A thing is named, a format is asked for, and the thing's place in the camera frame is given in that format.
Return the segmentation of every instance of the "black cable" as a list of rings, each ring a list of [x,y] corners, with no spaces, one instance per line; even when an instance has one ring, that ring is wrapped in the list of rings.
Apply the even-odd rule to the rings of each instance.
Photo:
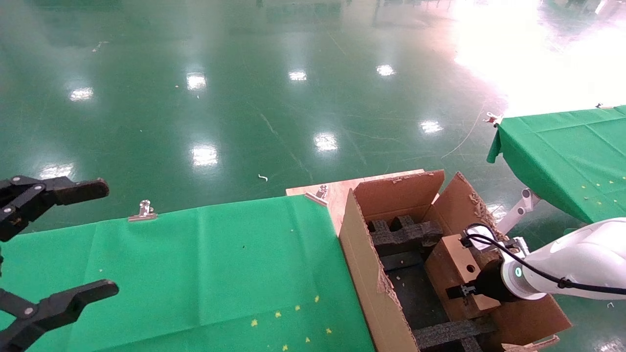
[[[496,237],[495,234],[493,233],[493,231],[491,230],[491,228],[489,226],[484,225],[484,224],[475,223],[475,224],[470,224],[469,226],[466,227],[465,231],[466,231],[466,237],[467,238],[473,239],[474,241],[482,243],[482,244],[493,244],[494,246],[499,248],[499,250],[503,251],[504,253],[507,253],[509,256],[511,256],[514,260],[519,262],[521,265],[529,268],[530,271],[532,271],[535,274],[537,274],[537,275],[539,275],[539,276],[541,276],[541,277],[543,277],[543,278],[545,278],[547,280],[550,280],[550,281],[554,282],[555,284],[557,284],[558,288],[561,288],[561,289],[562,288],[575,288],[575,289],[581,289],[581,290],[584,290],[584,291],[610,293],[610,294],[624,294],[624,295],[626,295],[626,289],[623,289],[623,288],[579,284],[577,282],[571,282],[570,280],[566,279],[565,277],[561,277],[559,279],[556,276],[552,276],[552,275],[550,275],[550,274],[548,274],[548,273],[546,273],[544,271],[541,271],[541,270],[535,268],[534,266],[532,266],[531,264],[527,263],[526,261],[524,261],[522,258],[519,258],[515,254],[513,254],[505,246],[503,246],[500,243],[498,243],[498,241],[496,241],[494,239],[490,239],[487,236],[479,235],[479,234],[467,234],[467,229],[469,229],[470,227],[473,227],[473,226],[477,226],[477,225],[486,227],[491,232],[493,237]],[[486,240],[488,243],[480,241],[478,239]]]

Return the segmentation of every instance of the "green tablecloth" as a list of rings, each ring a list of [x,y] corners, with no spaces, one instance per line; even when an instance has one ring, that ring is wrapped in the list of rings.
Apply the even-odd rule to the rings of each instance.
[[[374,351],[328,211],[304,196],[22,234],[3,255],[3,288],[35,302],[120,287],[32,352]]]
[[[626,216],[626,106],[505,118],[502,153],[537,195],[587,223]]]

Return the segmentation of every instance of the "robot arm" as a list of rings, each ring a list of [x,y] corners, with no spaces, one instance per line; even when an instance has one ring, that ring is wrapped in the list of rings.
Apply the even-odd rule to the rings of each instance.
[[[540,299],[546,293],[591,299],[626,299],[626,218],[597,222],[529,252],[521,237],[498,242],[473,224],[464,246],[500,251],[476,280],[447,290],[450,298],[484,294],[499,301]]]

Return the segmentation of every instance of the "cardboard box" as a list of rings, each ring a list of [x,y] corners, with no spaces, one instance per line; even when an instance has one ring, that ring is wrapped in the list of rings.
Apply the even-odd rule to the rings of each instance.
[[[367,222],[410,215],[415,222],[436,221],[444,236],[459,234],[474,222],[495,228],[486,205],[460,173],[433,202],[443,181],[444,172],[438,170],[364,182],[348,193],[339,240],[378,352],[416,352],[419,346],[384,273]],[[477,257],[476,262],[483,267],[491,258]],[[551,296],[502,303],[489,315],[498,329],[493,337],[497,343],[524,345],[572,326]]]

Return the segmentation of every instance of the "plywood board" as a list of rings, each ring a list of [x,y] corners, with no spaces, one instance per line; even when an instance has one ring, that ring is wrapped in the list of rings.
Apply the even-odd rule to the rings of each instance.
[[[386,175],[364,177],[361,179],[345,180],[325,184],[328,186],[328,193],[326,195],[326,201],[328,201],[328,211],[331,214],[332,224],[335,226],[335,231],[337,232],[337,234],[339,234],[339,231],[341,230],[341,224],[344,220],[344,212],[346,211],[346,198],[350,189],[355,189],[361,182],[390,179],[394,177],[402,177],[422,172],[424,172],[424,169],[387,173]],[[306,192],[315,194],[317,190],[319,190],[319,187],[321,185],[324,184],[295,187],[292,189],[286,189],[285,193],[287,195],[299,195],[305,194]]]

